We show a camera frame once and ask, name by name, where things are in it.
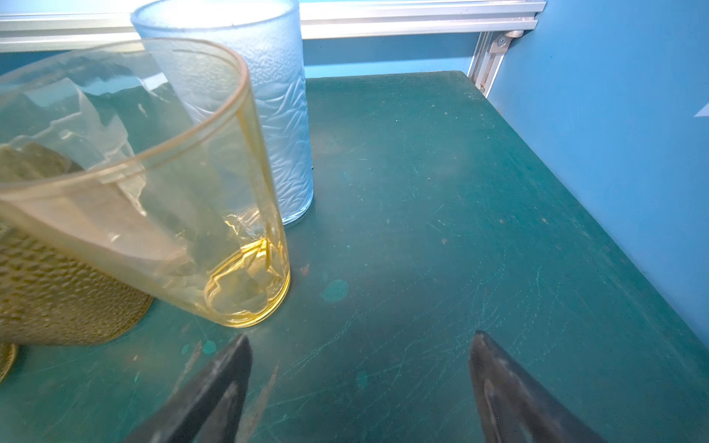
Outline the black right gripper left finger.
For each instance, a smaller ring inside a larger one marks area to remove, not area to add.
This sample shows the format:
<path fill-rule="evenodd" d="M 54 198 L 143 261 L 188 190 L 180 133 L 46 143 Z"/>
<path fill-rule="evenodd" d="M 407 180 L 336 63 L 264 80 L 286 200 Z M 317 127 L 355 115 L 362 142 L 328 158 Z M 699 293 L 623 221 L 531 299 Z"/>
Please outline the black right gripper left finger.
<path fill-rule="evenodd" d="M 137 426 L 127 442 L 234 442 L 253 363 L 244 334 Z"/>

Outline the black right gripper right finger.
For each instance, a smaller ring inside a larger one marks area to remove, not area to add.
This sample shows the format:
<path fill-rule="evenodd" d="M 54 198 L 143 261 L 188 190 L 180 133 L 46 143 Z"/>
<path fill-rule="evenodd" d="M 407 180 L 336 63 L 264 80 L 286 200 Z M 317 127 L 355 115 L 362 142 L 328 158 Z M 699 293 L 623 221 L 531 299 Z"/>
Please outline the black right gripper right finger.
<path fill-rule="evenodd" d="M 508 354 L 478 330 L 469 370 L 487 442 L 603 442 Z"/>

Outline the dimpled amber glass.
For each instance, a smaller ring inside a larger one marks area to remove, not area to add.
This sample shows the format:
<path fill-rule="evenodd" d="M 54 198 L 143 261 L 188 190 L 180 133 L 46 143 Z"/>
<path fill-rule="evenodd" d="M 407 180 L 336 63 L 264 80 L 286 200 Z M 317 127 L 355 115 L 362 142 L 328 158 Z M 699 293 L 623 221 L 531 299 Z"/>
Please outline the dimpled amber glass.
<path fill-rule="evenodd" d="M 18 345 L 14 343 L 0 344 L 0 382 L 2 382 L 11 371 L 18 357 Z"/>
<path fill-rule="evenodd" d="M 107 343 L 152 304 L 150 295 L 48 245 L 1 207 L 2 343 Z"/>

